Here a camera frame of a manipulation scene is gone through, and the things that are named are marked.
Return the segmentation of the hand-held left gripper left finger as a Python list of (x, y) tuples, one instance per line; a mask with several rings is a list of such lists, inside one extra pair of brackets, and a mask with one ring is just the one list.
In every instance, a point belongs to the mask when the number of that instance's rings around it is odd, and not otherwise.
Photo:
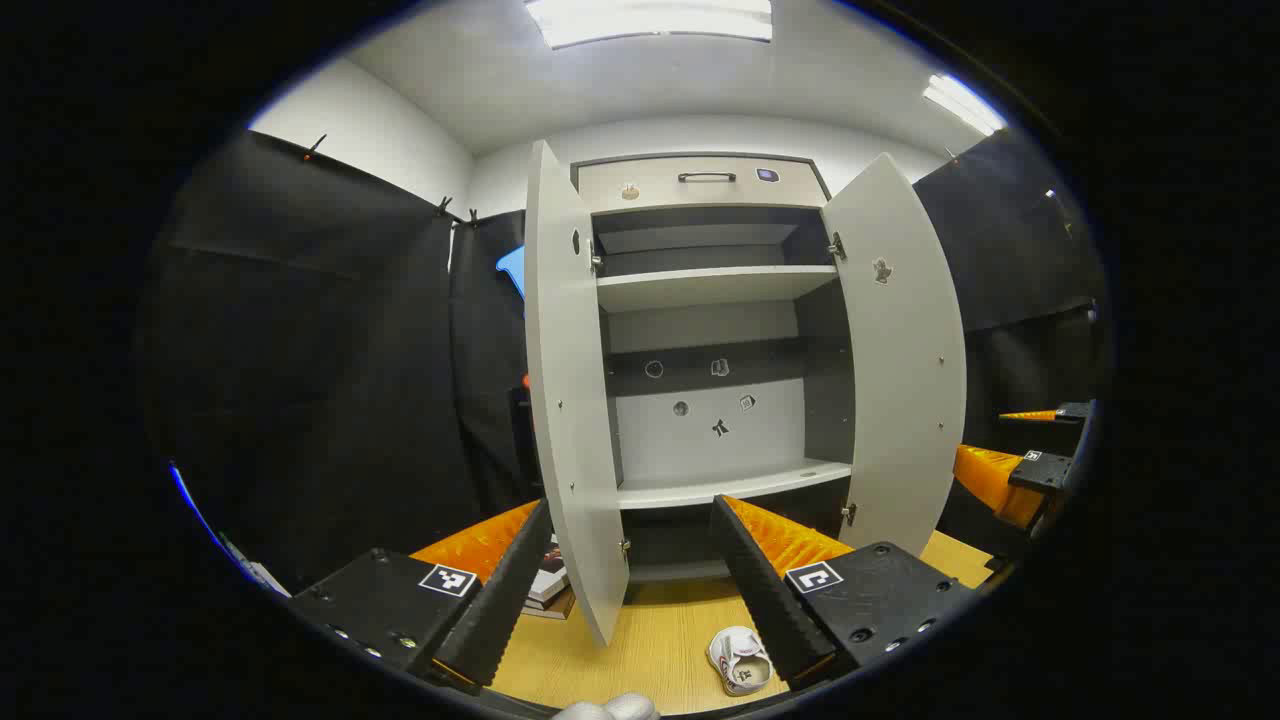
[(291, 598), (375, 662), (461, 691), (490, 685), (550, 546), (544, 500), (404, 555), (371, 548)]

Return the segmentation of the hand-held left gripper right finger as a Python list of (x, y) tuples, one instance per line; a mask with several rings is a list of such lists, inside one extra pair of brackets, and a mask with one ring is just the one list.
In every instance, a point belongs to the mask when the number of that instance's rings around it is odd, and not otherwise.
[(888, 541), (855, 550), (727, 495), (713, 498), (710, 537), (794, 691), (905, 655), (977, 602), (975, 589)]

